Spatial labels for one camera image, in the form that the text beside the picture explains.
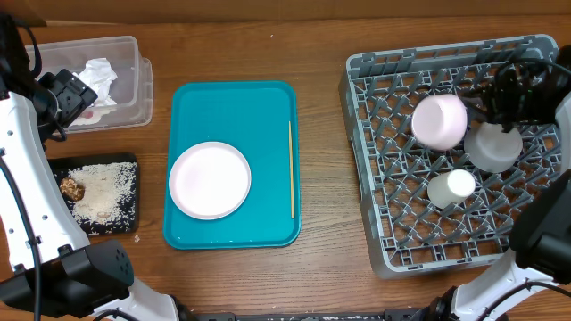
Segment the rice pile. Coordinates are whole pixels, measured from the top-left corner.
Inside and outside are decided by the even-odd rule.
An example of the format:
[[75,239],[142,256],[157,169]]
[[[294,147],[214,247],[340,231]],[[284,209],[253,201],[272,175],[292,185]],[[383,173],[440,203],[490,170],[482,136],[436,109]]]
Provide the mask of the rice pile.
[[72,201],[71,215],[80,224],[115,226],[135,215],[135,162],[86,165],[71,169],[66,177],[85,187],[81,201]]

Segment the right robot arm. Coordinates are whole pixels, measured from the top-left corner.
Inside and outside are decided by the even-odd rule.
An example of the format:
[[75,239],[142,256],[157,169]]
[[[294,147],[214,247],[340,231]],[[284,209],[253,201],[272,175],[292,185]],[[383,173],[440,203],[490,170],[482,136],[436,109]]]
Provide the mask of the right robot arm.
[[416,311],[414,320],[505,320],[510,309],[549,289],[568,295],[570,282],[570,48],[556,61],[514,57],[468,107],[503,131],[516,124],[554,124],[561,134],[561,174],[519,215],[508,250],[468,284],[452,287]]

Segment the wooden chopstick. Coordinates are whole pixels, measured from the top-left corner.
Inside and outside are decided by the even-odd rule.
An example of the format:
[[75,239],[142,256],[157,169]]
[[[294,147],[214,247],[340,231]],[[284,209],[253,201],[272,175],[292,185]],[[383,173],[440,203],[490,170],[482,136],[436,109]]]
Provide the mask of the wooden chopstick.
[[294,153],[292,123],[288,122],[288,151],[289,151],[289,177],[291,196],[291,219],[295,219],[295,190],[294,190]]

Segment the small pink saucer plate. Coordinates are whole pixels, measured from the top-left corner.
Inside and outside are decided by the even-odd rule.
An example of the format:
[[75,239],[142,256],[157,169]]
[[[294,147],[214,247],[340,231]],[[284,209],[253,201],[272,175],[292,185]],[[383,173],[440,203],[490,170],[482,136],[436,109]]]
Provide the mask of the small pink saucer plate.
[[465,135],[468,113],[456,95],[430,95],[415,107],[410,125],[418,142],[433,150],[446,151]]

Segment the grey bowl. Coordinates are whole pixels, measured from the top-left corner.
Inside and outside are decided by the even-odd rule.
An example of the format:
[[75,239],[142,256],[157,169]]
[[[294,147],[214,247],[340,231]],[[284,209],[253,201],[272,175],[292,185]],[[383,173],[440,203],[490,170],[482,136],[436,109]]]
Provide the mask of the grey bowl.
[[471,128],[464,138],[464,151],[470,162],[490,173],[508,170],[517,160],[523,149],[523,139],[512,128],[503,132],[502,125],[483,123]]

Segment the red snack wrapper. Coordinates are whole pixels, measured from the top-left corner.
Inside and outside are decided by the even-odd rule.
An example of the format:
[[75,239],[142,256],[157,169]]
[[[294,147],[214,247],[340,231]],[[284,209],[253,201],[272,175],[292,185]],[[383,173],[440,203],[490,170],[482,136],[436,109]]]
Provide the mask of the red snack wrapper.
[[83,113],[79,115],[72,123],[72,127],[76,126],[87,126],[94,125],[101,121],[103,115],[109,114],[113,111],[113,108],[102,108],[94,109],[87,108]]

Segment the large white plate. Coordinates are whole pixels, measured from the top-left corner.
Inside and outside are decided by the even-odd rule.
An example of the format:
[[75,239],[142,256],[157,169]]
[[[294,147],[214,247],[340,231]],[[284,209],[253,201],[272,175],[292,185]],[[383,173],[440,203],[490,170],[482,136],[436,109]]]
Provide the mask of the large white plate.
[[252,173],[246,158],[222,142],[204,142],[184,151],[174,162],[169,192],[187,216],[215,220],[236,211],[250,192]]

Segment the teal serving tray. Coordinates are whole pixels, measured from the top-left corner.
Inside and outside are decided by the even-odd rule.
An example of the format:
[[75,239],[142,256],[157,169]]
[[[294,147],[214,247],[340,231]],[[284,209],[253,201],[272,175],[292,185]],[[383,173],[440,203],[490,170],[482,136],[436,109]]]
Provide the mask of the teal serving tray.
[[[292,123],[295,219],[291,219],[288,122]],[[297,101],[284,81],[188,83],[173,96],[167,167],[190,147],[222,142],[249,163],[250,192],[233,213],[200,220],[165,196],[163,236],[177,250],[280,247],[301,232]]]

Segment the brown food scrap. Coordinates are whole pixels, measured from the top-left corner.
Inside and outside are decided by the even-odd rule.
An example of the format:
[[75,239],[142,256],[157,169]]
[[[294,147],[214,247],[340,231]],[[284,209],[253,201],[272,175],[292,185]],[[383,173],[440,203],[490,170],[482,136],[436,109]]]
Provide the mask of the brown food scrap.
[[72,201],[81,201],[85,195],[85,187],[71,177],[64,177],[60,183],[60,191]]

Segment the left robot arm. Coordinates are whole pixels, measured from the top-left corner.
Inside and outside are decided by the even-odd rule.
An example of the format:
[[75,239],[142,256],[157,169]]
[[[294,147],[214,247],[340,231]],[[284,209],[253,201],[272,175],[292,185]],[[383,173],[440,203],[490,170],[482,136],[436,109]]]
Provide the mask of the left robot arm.
[[134,275],[120,242],[92,244],[71,215],[45,154],[95,99],[68,70],[41,72],[27,54],[22,22],[1,16],[1,220],[14,275],[1,300],[43,316],[95,320],[191,320],[175,297]]

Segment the clear plastic waste bin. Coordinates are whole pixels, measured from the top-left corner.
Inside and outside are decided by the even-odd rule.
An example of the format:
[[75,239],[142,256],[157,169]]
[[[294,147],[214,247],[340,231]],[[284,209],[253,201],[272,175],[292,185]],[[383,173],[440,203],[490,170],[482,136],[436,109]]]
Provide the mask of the clear plastic waste bin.
[[116,103],[88,108],[113,108],[94,125],[68,127],[68,133],[144,126],[153,116],[153,71],[151,62],[139,52],[132,36],[100,37],[40,44],[44,73],[62,69],[79,74],[86,62],[106,58],[118,78],[111,84],[110,96]]

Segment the white tissue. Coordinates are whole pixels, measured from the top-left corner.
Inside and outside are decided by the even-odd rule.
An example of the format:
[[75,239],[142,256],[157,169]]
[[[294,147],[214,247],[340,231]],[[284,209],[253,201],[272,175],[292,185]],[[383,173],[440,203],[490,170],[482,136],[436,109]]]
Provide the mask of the white tissue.
[[85,85],[89,86],[97,94],[93,107],[114,105],[111,99],[111,84],[118,78],[112,70],[110,62],[106,58],[91,59],[86,62],[85,68],[79,73],[74,73]]

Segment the black food waste tray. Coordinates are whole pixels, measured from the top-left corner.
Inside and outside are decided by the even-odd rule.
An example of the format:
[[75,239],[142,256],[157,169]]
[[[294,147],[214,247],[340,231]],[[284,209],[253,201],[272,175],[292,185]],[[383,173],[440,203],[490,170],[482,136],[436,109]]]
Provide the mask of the black food waste tray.
[[[89,155],[89,156],[78,156],[69,158],[60,158],[50,160],[49,166],[53,171],[56,183],[60,188],[60,181],[68,175],[71,169],[78,169],[86,165],[94,164],[109,164],[114,162],[135,162],[137,165],[136,169],[136,196],[135,196],[135,215],[129,221],[129,223],[119,224],[115,226],[102,226],[97,224],[80,224],[76,219],[77,223],[81,229],[88,235],[113,235],[113,234],[126,234],[132,233],[137,230],[138,227],[138,205],[139,205],[139,166],[137,163],[136,156],[131,152],[120,152],[111,154],[99,154],[99,155]],[[72,206],[70,204],[70,199],[62,194],[62,197],[71,210]]]

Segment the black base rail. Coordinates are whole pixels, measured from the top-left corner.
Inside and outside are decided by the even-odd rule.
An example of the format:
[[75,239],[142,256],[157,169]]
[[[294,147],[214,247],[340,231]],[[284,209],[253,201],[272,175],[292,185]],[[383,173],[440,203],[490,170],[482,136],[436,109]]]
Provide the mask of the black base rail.
[[385,309],[373,312],[305,313],[236,315],[234,313],[197,314],[192,312],[192,321],[411,321],[423,320],[426,308]]

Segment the white cup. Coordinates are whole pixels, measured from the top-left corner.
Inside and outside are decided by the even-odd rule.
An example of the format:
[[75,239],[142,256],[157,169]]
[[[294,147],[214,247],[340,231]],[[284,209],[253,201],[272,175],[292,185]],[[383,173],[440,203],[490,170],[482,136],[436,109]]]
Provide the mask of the white cup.
[[476,189],[474,176],[464,169],[452,171],[432,178],[427,186],[430,202],[439,209],[452,203],[465,201]]

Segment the grey dishwasher rack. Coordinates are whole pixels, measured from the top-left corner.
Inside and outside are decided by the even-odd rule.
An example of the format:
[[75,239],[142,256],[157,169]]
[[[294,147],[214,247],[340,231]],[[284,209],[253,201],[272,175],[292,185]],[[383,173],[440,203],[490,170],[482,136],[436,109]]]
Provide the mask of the grey dishwasher rack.
[[[371,266],[384,279],[495,261],[508,248],[519,214],[560,174],[561,134],[553,125],[520,125],[523,149],[508,170],[476,168],[461,145],[445,152],[413,136],[414,108],[430,95],[485,88],[513,57],[555,61],[547,35],[357,53],[345,63],[340,99],[360,181],[360,211]],[[444,209],[427,196],[429,181],[454,169],[475,191]]]

